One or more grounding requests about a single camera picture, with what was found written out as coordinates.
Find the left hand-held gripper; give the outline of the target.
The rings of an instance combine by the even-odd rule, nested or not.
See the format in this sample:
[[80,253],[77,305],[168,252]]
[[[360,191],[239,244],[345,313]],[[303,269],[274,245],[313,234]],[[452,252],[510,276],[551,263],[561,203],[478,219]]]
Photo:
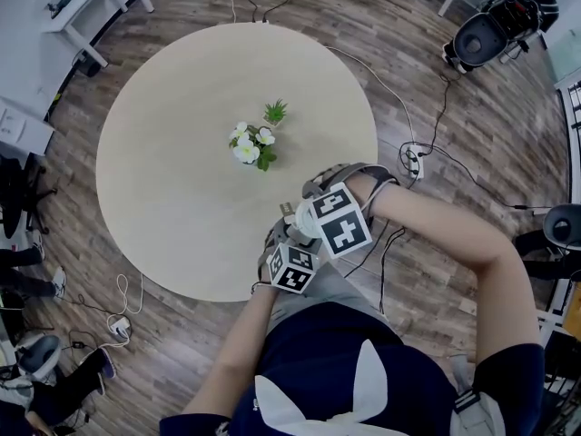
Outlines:
[[270,230],[258,260],[258,275],[261,282],[301,294],[320,268],[320,241],[301,244],[289,236],[290,228],[289,224],[275,224]]

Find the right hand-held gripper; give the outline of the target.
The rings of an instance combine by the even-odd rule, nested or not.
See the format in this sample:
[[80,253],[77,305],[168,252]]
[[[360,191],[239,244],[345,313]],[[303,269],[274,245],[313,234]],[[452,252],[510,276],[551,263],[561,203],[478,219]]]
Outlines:
[[[367,175],[375,180],[364,203],[358,203],[347,186],[349,178]],[[366,217],[382,188],[397,179],[380,164],[354,163],[340,165],[307,181],[302,187],[300,233],[320,240],[330,258],[337,259],[372,242]],[[289,202],[280,204],[283,216],[294,215]]]

